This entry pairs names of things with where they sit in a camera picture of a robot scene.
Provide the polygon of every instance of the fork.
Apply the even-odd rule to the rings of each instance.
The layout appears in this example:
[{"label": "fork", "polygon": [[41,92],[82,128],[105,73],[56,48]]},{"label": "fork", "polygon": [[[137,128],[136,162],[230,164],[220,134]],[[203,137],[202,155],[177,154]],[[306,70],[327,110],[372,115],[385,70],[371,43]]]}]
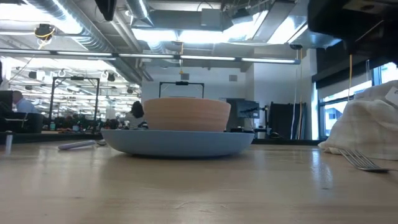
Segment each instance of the fork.
[{"label": "fork", "polygon": [[398,171],[398,169],[382,168],[373,163],[369,158],[358,150],[339,149],[341,155],[343,155],[347,161],[355,168],[366,171],[366,172],[377,172],[387,173],[389,171]]}]

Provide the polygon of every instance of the computer monitor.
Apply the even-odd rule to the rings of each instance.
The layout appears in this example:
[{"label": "computer monitor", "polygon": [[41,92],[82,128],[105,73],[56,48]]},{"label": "computer monitor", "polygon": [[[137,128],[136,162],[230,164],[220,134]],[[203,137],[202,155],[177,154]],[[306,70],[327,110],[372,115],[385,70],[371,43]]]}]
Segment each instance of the computer monitor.
[{"label": "computer monitor", "polygon": [[3,109],[12,111],[12,91],[0,91],[0,104]]},{"label": "computer monitor", "polygon": [[260,118],[260,104],[258,102],[237,100],[236,109],[239,118]]}]

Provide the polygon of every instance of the table surface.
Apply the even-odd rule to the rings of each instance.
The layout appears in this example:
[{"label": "table surface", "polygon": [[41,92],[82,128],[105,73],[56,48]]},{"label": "table surface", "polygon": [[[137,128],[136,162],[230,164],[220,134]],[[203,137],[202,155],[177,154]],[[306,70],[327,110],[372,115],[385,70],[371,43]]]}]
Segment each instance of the table surface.
[{"label": "table surface", "polygon": [[170,160],[59,144],[0,157],[1,223],[398,223],[398,172],[356,170],[316,147]]}]

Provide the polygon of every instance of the person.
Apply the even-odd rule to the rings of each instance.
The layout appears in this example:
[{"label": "person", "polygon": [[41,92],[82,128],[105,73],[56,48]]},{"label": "person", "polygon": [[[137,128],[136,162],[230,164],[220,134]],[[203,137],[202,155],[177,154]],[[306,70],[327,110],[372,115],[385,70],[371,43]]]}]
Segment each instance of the person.
[{"label": "person", "polygon": [[139,101],[135,101],[132,104],[131,111],[126,114],[124,120],[129,121],[129,128],[142,128],[146,125],[144,120],[144,109]]},{"label": "person", "polygon": [[20,91],[12,92],[12,102],[17,107],[17,112],[21,113],[38,113],[35,106],[29,100],[24,98]]}]

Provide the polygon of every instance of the window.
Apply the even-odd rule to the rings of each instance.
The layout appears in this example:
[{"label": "window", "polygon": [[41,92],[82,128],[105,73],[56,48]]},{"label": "window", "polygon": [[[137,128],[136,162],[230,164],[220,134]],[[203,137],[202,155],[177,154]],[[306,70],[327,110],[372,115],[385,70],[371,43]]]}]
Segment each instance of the window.
[{"label": "window", "polygon": [[[364,91],[372,86],[372,81],[353,86],[349,89],[349,98],[353,99],[354,95]],[[344,109],[348,102],[348,89],[339,93],[335,93],[319,102],[319,118],[320,118],[320,139],[326,139],[330,135],[331,128],[336,121],[343,115]]]},{"label": "window", "polygon": [[381,70],[381,83],[386,83],[393,80],[398,80],[397,66],[390,62],[380,66]]}]

